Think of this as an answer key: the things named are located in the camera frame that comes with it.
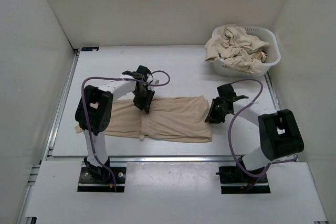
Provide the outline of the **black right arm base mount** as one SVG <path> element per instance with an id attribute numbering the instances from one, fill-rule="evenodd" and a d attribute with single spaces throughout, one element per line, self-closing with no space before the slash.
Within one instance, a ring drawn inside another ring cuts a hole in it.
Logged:
<path id="1" fill-rule="evenodd" d="M 220 166 L 219 176 L 221 194 L 270 194 L 267 175 L 254 178 L 245 174 L 238 166 Z"/>

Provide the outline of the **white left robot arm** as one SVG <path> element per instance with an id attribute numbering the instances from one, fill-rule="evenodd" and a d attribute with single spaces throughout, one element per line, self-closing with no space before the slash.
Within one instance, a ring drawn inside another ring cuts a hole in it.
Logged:
<path id="1" fill-rule="evenodd" d="M 149 113 L 154 87 L 158 84 L 159 80 L 142 65 L 136 71 L 123 72 L 118 78 L 89 77 L 82 82 L 75 120 L 86 138 L 85 165 L 93 167 L 91 174 L 98 182 L 105 182 L 110 176 L 104 133 L 111 121 L 113 103 L 133 93 L 135 107 Z"/>

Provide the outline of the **beige trousers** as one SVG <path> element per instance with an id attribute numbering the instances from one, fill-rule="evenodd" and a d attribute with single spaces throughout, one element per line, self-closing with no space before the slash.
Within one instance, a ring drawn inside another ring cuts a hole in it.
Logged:
<path id="1" fill-rule="evenodd" d="M 203 96 L 154 98 L 148 114 L 136 108 L 132 100 L 117 100 L 105 135 L 207 143 L 213 135 L 211 125 L 205 122 L 208 112 Z"/>

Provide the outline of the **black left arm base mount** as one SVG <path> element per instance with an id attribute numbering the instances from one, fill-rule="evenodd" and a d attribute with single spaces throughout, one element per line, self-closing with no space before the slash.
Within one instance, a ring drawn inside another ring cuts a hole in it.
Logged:
<path id="1" fill-rule="evenodd" d="M 78 192 L 95 192 L 95 193 L 123 193 L 125 189 L 125 179 L 127 168 L 122 166 L 110 167 L 114 174 L 112 175 L 104 167 L 94 167 L 87 162 L 85 157 L 78 179 Z"/>

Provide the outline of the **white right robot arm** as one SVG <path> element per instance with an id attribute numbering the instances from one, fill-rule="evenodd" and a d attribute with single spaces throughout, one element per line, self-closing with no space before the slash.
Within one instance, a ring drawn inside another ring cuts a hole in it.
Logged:
<path id="1" fill-rule="evenodd" d="M 257 177 L 255 170 L 265 168 L 273 163 L 282 163 L 281 158 L 296 155 L 304 150 L 304 142 L 295 116 L 291 110 L 266 110 L 254 99 L 237 95 L 232 84 L 217 87 L 218 97 L 212 100 L 206 123 L 220 124 L 225 122 L 228 114 L 233 115 L 228 128 L 228 144 L 237 164 L 236 177 L 247 182 Z M 232 127 L 237 117 L 254 124 L 259 129 L 260 146 L 238 159 L 232 145 Z"/>

